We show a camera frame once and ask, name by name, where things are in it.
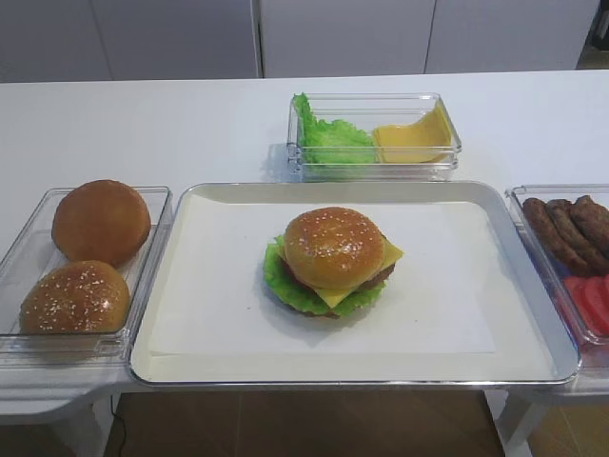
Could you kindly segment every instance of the lettuce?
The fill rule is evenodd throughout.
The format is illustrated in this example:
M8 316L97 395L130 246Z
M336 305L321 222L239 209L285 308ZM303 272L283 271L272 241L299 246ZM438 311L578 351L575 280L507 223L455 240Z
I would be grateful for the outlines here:
M332 309L313 290L292 279L285 270L284 261L279 255L279 248L283 245L284 237L278 236L275 241L276 243L270 243L266 247L263 266L265 281L282 302L300 312L310 312L316 316L334 312L338 316L346 316L359 308L372 305L379 298L385 286L385 282L382 282L371 290L355 291Z
M301 118L300 143L308 164L372 164L376 161L374 142L364 130L343 119L318 120L304 93L295 97L294 106Z

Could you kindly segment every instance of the table leg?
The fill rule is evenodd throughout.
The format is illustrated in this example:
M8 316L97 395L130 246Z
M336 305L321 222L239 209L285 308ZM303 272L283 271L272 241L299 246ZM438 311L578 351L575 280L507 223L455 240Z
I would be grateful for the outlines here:
M487 390L484 395L506 457L531 457L526 440L549 407L531 403L503 390Z
M118 405L120 394L112 397ZM103 457L113 419L108 396L50 426L75 457Z

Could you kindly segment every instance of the black cable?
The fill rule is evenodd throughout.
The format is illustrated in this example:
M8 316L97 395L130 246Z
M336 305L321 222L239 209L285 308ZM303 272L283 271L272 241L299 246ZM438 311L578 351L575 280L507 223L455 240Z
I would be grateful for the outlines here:
M127 442L127 424L125 423L125 419L114 412L114 398L112 395L110 395L110 412L112 413L112 417L114 417L123 428L123 441L121 441L121 445L118 447L118 457L123 457L123 448Z

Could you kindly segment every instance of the white tray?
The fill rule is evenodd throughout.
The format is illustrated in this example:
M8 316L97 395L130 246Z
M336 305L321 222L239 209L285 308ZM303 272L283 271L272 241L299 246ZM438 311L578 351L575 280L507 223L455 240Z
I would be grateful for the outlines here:
M405 251L371 309L309 318L266 288L298 214L369 215ZM564 382L579 354L507 209L477 183L201 185L182 197L130 362L158 385Z

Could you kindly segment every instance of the white table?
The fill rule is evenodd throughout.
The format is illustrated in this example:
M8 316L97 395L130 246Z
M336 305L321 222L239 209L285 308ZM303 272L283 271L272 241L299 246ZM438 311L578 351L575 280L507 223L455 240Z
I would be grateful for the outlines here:
M278 145L286 138L289 99L300 91L439 92L463 142L454 179L498 190L606 183L608 83L609 71L593 70L0 85L0 251L48 188L109 177L166 185L177 198L203 182L284 178L276 172L284 163ZM135 388L121 367L2 370L0 423L74 418L84 405ZM536 405L608 394L609 369L526 393ZM500 421L509 426L516 418L503 433L512 439L508 450L541 417L527 405L507 408L514 413Z

